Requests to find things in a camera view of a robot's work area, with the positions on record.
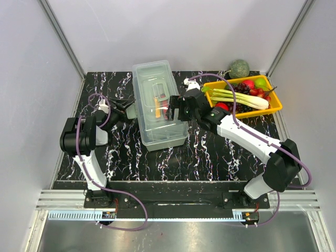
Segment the yellow utility knife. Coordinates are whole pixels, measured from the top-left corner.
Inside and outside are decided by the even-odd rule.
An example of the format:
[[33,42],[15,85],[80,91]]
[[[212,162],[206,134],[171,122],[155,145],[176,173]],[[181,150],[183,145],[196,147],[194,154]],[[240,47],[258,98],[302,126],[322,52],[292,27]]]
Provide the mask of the yellow utility knife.
[[161,117],[161,107],[160,107],[160,102],[157,97],[154,98],[154,103],[155,103],[155,117],[160,118]]

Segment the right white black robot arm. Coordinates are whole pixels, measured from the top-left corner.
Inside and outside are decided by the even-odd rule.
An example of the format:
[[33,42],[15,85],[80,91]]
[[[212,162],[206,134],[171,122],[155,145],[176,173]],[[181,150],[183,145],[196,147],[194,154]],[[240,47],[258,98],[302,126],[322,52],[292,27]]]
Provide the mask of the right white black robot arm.
[[202,129],[239,144],[266,166],[262,174],[244,186],[238,196],[240,204],[250,208],[266,193],[284,192],[302,169],[296,143],[268,137],[247,126],[236,119],[223,101],[212,107],[196,81],[187,83],[184,95],[170,96],[168,120],[195,120]]

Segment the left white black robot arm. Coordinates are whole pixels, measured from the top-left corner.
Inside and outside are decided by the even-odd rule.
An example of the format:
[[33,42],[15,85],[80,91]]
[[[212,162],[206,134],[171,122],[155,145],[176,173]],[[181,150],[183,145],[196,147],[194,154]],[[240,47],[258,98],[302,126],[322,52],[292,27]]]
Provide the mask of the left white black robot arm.
[[68,118],[60,136],[60,148],[80,167],[87,182],[85,208],[105,208],[117,203],[107,177],[102,172],[95,149],[112,143],[112,128],[136,118],[135,99],[109,99],[94,93],[88,105],[92,116]]

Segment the clear plastic tool box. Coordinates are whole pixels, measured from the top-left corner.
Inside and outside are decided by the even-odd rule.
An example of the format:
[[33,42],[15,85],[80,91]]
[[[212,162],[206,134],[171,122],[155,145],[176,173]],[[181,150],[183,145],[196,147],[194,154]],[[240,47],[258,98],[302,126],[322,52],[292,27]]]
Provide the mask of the clear plastic tool box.
[[167,60],[132,66],[132,84],[142,144],[148,151],[183,145],[188,137],[186,122],[169,121],[171,96],[179,91]]

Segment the red utility knife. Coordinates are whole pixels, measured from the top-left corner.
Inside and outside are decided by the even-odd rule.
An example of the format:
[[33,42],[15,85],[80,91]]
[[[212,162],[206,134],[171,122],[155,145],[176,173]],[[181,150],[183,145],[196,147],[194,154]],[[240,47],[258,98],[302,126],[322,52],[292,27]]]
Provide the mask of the red utility knife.
[[158,110],[160,111],[160,115],[167,119],[167,110],[169,108],[169,96],[165,93],[161,93],[158,98],[159,107]]

